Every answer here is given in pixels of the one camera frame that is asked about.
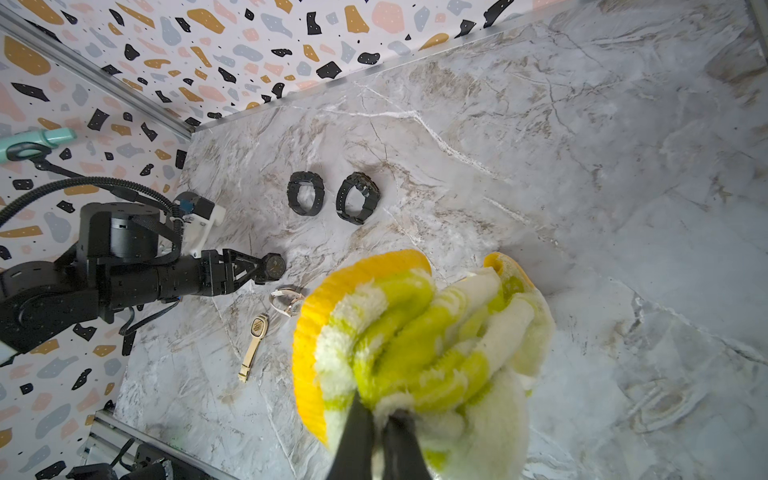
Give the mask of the mint green microphone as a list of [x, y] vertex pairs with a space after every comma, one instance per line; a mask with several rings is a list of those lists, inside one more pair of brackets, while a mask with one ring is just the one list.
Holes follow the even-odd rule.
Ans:
[[77, 134], [70, 128], [35, 130], [1, 139], [1, 162], [20, 161], [50, 154], [61, 145], [73, 142]]

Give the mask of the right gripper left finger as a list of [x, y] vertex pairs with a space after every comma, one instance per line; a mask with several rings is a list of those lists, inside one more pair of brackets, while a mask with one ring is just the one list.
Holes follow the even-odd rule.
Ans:
[[356, 393], [326, 479], [371, 480], [374, 441], [373, 415]]

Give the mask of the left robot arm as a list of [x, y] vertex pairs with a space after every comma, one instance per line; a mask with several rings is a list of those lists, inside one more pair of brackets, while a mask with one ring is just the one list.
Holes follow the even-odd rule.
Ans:
[[7, 205], [7, 223], [34, 201], [74, 186], [114, 191], [119, 201], [80, 210], [80, 233], [54, 261], [21, 263], [1, 274], [1, 355], [12, 361], [81, 322], [113, 323], [117, 313], [162, 302], [173, 309], [186, 296], [215, 297], [248, 282], [281, 278], [276, 253], [261, 258], [233, 249], [182, 251], [185, 217], [212, 215], [213, 202], [192, 192], [170, 200], [136, 182], [78, 177], [37, 187]]

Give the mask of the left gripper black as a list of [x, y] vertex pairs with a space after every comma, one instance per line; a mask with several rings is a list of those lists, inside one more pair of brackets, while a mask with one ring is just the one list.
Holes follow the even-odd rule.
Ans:
[[262, 260], [252, 255], [234, 249], [203, 250], [199, 262], [202, 277], [198, 295], [227, 295], [250, 284], [264, 284], [264, 279], [253, 272], [261, 268]]

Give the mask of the black microphone stand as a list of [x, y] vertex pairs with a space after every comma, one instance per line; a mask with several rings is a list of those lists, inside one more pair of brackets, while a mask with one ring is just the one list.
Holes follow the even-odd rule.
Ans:
[[46, 145], [34, 142], [20, 142], [8, 147], [5, 151], [6, 158], [10, 162], [31, 162], [37, 170], [52, 172], [66, 178], [79, 178], [80, 174], [52, 164], [47, 156], [52, 150]]

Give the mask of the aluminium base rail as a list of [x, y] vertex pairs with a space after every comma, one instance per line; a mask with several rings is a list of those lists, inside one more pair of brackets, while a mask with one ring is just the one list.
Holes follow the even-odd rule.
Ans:
[[95, 414], [82, 462], [66, 479], [230, 479], [232, 476], [125, 424], [106, 410]]

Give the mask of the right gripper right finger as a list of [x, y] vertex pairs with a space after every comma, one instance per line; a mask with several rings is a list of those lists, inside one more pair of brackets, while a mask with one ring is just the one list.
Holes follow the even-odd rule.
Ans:
[[431, 480], [410, 416], [390, 416], [382, 432], [384, 480]]

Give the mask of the yellow green white cloth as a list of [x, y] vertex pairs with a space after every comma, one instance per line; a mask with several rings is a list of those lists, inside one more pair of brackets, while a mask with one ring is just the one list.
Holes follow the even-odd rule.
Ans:
[[381, 433], [410, 415], [442, 479], [517, 479], [527, 460], [527, 398], [555, 322], [522, 267], [500, 252], [438, 289], [417, 250], [329, 275], [304, 301], [293, 341], [298, 414], [329, 451], [355, 401]]

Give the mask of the black digital watch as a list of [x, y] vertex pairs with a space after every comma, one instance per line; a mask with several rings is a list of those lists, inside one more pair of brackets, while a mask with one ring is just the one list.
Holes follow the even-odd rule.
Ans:
[[[353, 199], [359, 202], [359, 206], [353, 207], [353, 212], [347, 209], [351, 192], [354, 192]], [[380, 199], [380, 189], [372, 178], [363, 172], [353, 172], [343, 180], [337, 192], [336, 212], [340, 219], [348, 223], [363, 225], [374, 213]]]

